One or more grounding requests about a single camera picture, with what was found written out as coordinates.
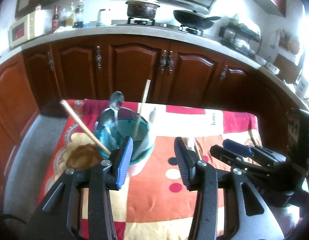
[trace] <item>black wok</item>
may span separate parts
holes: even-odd
[[[182,25],[195,30],[206,30],[213,26],[213,21],[221,19],[219,16],[204,17],[196,11],[174,10],[173,15]]]

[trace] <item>stove burner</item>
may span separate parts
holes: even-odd
[[[128,18],[128,24],[135,24],[135,25],[148,25],[148,26],[154,26],[156,23],[156,20],[135,20],[134,18],[129,17]]]
[[[181,30],[182,32],[191,33],[191,34],[201,36],[201,37],[204,35],[203,30],[192,29],[184,25],[181,25],[179,30]]]

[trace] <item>microwave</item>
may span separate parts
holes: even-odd
[[[52,30],[53,10],[37,10],[16,21],[9,29],[9,44],[13,48]]]

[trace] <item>red dot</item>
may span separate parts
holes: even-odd
[[[182,190],[182,185],[180,183],[172,183],[169,189],[171,192],[178,193]]]

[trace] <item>gray floor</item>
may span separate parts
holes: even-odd
[[[66,118],[39,115],[20,146],[11,167],[4,198],[4,213],[28,221],[34,212],[52,154],[65,127]],[[20,236],[24,225],[6,220]]]

